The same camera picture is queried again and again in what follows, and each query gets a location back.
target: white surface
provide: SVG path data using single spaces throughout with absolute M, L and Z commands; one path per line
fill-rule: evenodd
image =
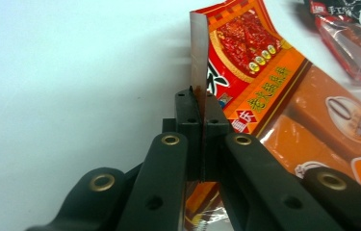
M 190 84 L 189 11 L 217 2 L 0 1 L 0 231 L 49 222 L 94 168 L 143 160 Z M 267 3 L 280 33 L 361 98 L 300 1 Z

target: round hole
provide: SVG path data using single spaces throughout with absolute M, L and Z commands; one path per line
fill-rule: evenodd
M 162 143 L 166 145 L 175 145 L 180 142 L 180 139 L 176 136 L 168 135 L 162 137 Z
M 195 118 L 189 118 L 189 119 L 187 119 L 187 121 L 189 123 L 196 123 L 197 122 L 197 120 Z
M 235 142 L 240 145 L 249 145 L 251 144 L 251 139 L 243 136 L 237 136 L 234 138 Z
M 99 174 L 90 180 L 90 189 L 95 192 L 103 192 L 111 188 L 115 183 L 115 177 L 111 174 Z
M 291 195 L 284 196 L 282 198 L 282 203 L 291 209 L 298 210 L 302 208 L 302 202 L 298 198 Z
M 208 120 L 209 123 L 219 123 L 218 119 L 210 119 Z
M 342 191 L 347 187 L 347 184 L 344 180 L 329 172 L 319 172 L 317 178 L 324 186 L 335 191 Z
M 163 199 L 160 196 L 152 196 L 146 201 L 146 208 L 148 210 L 158 210 L 163 205 Z

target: white table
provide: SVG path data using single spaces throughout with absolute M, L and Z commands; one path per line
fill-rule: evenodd
M 217 2 L 0 1 L 0 231 L 49 222 L 94 168 L 142 162 L 190 84 L 189 11 Z M 280 34 L 361 99 L 297 20 L 300 1 L 266 2 Z

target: white background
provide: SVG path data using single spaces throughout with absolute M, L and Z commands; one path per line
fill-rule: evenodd
M 0 231 L 56 216 L 88 171 L 141 163 L 190 82 L 189 11 L 219 1 L 0 1 Z M 267 0 L 287 41 L 361 99 L 301 1 Z

